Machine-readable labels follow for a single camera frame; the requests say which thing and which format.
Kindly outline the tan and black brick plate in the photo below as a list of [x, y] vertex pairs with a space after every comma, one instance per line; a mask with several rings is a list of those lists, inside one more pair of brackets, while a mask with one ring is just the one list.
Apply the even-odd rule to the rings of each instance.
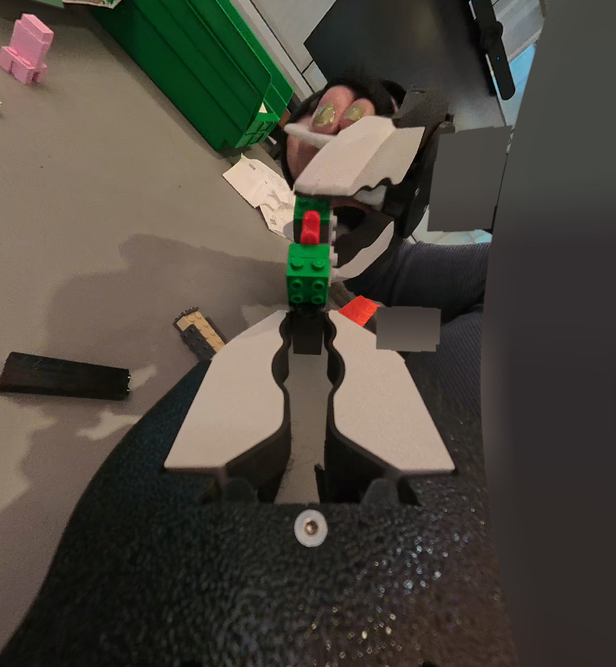
[[227, 344], [227, 338], [220, 329], [198, 307], [181, 312], [172, 325], [179, 332], [182, 342], [195, 355], [197, 362], [212, 360]]

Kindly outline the white torn paper bag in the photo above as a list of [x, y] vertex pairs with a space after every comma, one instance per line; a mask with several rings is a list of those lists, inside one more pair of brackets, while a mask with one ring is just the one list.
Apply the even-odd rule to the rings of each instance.
[[295, 203], [295, 195], [281, 175], [265, 163], [249, 159], [244, 154], [222, 177], [253, 208], [266, 205], [276, 209]]
[[267, 228], [290, 241], [294, 239], [294, 210], [293, 204], [280, 203], [278, 206], [260, 204], [259, 209]]

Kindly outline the person's right forearm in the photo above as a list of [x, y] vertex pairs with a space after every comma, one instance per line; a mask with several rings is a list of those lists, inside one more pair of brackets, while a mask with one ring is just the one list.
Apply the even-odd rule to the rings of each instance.
[[355, 296], [389, 307], [432, 307], [444, 322], [482, 313], [491, 243], [404, 242], [379, 265], [345, 282]]

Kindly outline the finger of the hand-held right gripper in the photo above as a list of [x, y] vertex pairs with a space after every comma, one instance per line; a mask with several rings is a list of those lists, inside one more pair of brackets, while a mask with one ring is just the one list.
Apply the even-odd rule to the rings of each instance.
[[293, 123], [293, 137], [318, 148], [295, 181], [297, 196], [350, 198], [362, 190], [397, 186], [409, 170], [424, 127], [397, 127], [388, 117], [368, 115], [336, 135]]
[[344, 282], [361, 275], [390, 248], [395, 238], [395, 220], [383, 212], [363, 215], [349, 229], [337, 231], [333, 249], [337, 262], [332, 269], [333, 282]]

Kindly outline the small black brick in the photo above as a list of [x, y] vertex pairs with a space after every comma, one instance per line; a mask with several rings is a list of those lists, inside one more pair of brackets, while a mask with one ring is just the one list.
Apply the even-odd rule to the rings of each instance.
[[324, 336], [324, 308], [303, 304], [290, 311], [290, 334], [295, 355], [319, 356]]

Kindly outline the grey desk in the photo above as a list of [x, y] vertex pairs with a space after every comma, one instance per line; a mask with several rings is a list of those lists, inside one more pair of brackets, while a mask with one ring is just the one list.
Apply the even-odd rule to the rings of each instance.
[[12, 352], [130, 371], [122, 401], [0, 394], [0, 650], [95, 472], [194, 365], [172, 326], [226, 337], [286, 304], [287, 242], [87, 10], [0, 1], [54, 32], [41, 83], [0, 67], [0, 375]]

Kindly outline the orange traffic cone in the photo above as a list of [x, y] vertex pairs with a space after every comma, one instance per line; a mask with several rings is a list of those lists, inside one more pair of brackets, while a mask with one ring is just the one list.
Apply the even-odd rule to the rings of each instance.
[[356, 296], [338, 309], [338, 313], [350, 321], [365, 327], [379, 309], [380, 304], [364, 296]]

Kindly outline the green and red brick assembly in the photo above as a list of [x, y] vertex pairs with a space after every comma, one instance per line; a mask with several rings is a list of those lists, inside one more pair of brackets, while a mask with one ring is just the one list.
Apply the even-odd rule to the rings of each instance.
[[337, 264], [336, 229], [337, 216], [327, 199], [296, 196], [286, 271], [291, 309], [325, 308]]

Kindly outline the person's right hand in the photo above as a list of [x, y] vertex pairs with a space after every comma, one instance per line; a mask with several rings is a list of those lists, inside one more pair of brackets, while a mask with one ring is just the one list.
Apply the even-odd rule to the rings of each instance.
[[[406, 89], [394, 81], [346, 73], [306, 99], [287, 122], [313, 133], [337, 135], [367, 115], [393, 115], [405, 95]], [[290, 188], [318, 152], [318, 147], [285, 134], [280, 162]]]

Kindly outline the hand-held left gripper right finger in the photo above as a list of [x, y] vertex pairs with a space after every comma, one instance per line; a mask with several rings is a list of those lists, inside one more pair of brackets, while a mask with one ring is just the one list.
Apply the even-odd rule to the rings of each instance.
[[325, 502], [359, 503], [379, 480], [415, 504], [410, 481], [455, 464], [402, 357], [337, 311], [325, 316]]

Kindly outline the black bar-shaped device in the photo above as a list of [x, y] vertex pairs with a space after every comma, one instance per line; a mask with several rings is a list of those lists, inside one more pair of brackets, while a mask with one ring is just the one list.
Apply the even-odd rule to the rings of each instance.
[[496, 18], [492, 1], [469, 1], [469, 7], [479, 51], [487, 58], [501, 100], [508, 101], [516, 88], [503, 44], [503, 25]]

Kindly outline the green plastic bin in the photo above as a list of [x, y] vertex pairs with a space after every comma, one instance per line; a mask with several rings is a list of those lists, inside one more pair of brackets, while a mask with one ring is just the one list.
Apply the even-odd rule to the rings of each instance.
[[122, 1], [91, 13], [217, 152], [262, 142], [293, 97], [229, 1]]

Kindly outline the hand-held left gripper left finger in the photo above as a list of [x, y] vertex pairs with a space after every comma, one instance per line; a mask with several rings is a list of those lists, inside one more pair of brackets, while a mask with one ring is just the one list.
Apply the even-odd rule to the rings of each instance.
[[277, 310], [217, 352], [164, 461], [174, 473], [244, 479], [272, 504], [291, 451], [290, 319]]

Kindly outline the pink brick pig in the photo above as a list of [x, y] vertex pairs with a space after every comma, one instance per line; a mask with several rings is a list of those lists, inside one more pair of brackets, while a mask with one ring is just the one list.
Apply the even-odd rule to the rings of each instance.
[[37, 16], [24, 13], [14, 23], [10, 44], [0, 49], [0, 67], [24, 85], [41, 83], [54, 32]]

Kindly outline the long black brick plate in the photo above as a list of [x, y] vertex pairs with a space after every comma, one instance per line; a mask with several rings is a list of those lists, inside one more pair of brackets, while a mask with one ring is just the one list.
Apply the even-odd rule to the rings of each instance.
[[8, 355], [0, 375], [0, 394], [122, 401], [129, 393], [128, 369], [20, 352]]

